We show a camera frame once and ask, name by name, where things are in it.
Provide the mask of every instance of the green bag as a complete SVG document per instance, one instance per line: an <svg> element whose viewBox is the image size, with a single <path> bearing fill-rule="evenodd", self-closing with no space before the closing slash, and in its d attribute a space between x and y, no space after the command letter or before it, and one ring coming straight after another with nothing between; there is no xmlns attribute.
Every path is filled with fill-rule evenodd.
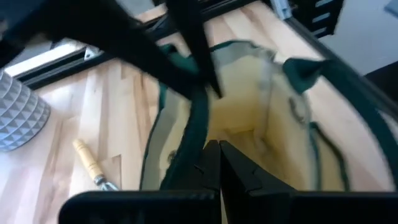
<svg viewBox="0 0 398 224"><path fill-rule="evenodd" d="M197 73L192 58L163 46L179 67ZM211 139L227 140L266 171L298 190L350 190L347 163L340 150L311 119L305 91L320 75L347 98L367 122L398 183L398 147L377 109L346 81L346 71L331 61L288 59L249 41L211 48L225 96L204 89L188 101L160 84L159 114L147 143L142 190L168 189L170 177L192 165Z"/></svg>

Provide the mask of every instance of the gray geometric pot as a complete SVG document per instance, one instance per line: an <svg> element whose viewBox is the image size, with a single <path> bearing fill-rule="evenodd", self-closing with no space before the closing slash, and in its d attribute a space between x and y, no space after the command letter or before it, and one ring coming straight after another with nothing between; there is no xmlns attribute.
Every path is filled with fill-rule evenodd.
<svg viewBox="0 0 398 224"><path fill-rule="evenodd" d="M0 151L25 144L44 126L50 106L21 82L0 71Z"/></svg>

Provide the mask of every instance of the beige fabric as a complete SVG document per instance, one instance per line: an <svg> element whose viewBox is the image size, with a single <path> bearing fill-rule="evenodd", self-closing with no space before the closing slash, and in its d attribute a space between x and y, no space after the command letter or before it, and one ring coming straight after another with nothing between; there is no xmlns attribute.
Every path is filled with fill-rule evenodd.
<svg viewBox="0 0 398 224"><path fill-rule="evenodd" d="M272 54L267 50L256 49L255 54L231 60L223 57L223 60L218 74L225 97L216 99L210 94L207 140L227 140L292 187L315 190L315 156L309 139L311 117L305 97L293 91L281 66L272 61ZM160 180L169 166L170 153L180 144L189 115L189 102L178 95L173 97L178 99L176 120L160 155ZM291 101L295 105L294 113L301 120L292 116ZM322 138L317 138L317 142L321 147L323 189L343 190L335 156Z"/></svg>

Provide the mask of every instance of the black metal frame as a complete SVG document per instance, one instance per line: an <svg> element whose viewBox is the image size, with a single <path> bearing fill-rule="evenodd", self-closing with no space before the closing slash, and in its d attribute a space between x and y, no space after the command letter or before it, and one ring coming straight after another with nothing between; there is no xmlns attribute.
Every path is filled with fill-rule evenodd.
<svg viewBox="0 0 398 224"><path fill-rule="evenodd" d="M224 0L210 6L208 5L208 3L206 3L204 7L202 5L203 9L201 10L201 13L203 19L207 21L226 12L235 10L239 7L243 7L244 5L254 1L256 0ZM265 4L269 4L269 0L263 0L263 2ZM167 37L168 35L173 34L177 31L168 22L163 22L159 25L159 21L161 19L162 16L143 24L149 36L152 37L154 40L159 40L161 38ZM350 74L350 80L352 80L353 83L355 83L360 90L363 90L363 93L366 94L369 99L372 99L374 102L376 102L381 110L388 113L395 120L398 121L398 107L382 91L375 87L371 82L360 77L358 73L356 73L351 67L344 63L330 49L320 43L318 39L316 39L313 34L311 34L309 30L301 25L296 19L289 18L286 19L285 22L325 58L334 60L344 66L345 69L349 71L348 73ZM57 80L89 69L114 58L110 54L103 53L97 57L93 57L92 59L85 60L85 50L86 48L83 48L77 52L68 54L62 58L19 74L16 76L16 79L20 80L23 84L32 89L38 89Z"/></svg>

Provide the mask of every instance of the bag handle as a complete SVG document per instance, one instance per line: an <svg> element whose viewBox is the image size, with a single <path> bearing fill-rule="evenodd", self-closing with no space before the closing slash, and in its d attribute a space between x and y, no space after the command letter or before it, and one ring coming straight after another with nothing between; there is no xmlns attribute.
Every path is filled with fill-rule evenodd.
<svg viewBox="0 0 398 224"><path fill-rule="evenodd" d="M316 83L322 74L362 116L369 129L376 137L382 149L394 185L398 186L398 145L387 123L377 112L377 107L370 102L363 93L348 80L350 71L343 69L337 63L326 60L316 62L305 59L290 58L283 64L283 71L287 75L292 88L302 94Z"/></svg>

